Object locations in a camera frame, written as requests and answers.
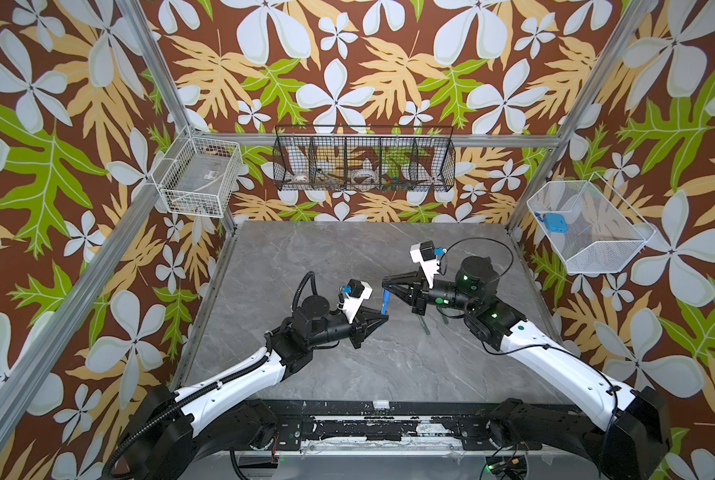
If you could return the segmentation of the blue pen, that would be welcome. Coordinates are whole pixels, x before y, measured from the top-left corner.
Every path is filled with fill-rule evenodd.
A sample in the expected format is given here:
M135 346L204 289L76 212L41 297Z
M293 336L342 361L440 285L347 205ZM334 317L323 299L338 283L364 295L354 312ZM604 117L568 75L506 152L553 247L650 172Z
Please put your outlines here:
M387 315L387 310L389 309L389 300L391 299L391 292L385 289L383 290L383 303L381 304L381 314Z

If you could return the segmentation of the green pen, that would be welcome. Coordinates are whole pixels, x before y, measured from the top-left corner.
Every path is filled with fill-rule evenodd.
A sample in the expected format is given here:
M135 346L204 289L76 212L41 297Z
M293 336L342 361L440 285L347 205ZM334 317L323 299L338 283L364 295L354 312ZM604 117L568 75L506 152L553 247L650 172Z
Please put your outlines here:
M427 322L425 322L425 317L418 315L417 318L419 318L419 322L421 322L421 327L423 327L423 331L425 331L425 335L430 336L431 331L429 331L429 327L427 327Z

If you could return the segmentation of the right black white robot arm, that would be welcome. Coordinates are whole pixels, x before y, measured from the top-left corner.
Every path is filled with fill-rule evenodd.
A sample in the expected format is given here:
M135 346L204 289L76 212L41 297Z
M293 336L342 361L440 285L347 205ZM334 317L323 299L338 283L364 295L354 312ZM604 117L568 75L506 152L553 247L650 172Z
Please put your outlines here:
M589 366L497 297L491 259L469 256L453 281L437 281L439 262L383 278L383 289L423 315L427 306L463 314L487 353L531 369L577 406L575 413L508 399L487 420L499 447L543 444L585 458L609 479L647 479L671 450L669 412L651 387L633 388Z

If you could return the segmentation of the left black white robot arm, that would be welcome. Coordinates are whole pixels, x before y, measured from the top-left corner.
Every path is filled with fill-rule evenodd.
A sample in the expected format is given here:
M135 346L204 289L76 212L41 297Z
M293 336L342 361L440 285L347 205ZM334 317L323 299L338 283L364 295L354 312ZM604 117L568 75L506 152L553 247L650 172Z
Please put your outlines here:
M194 385L152 391L119 437L102 478L178 479L193 462L219 450L266 444L276 418L255 394L300 372L318 350L343 340L361 348L389 319L365 306L372 293L369 283L352 279L331 307L318 292L304 297L297 291L291 315L266 333L252 356Z

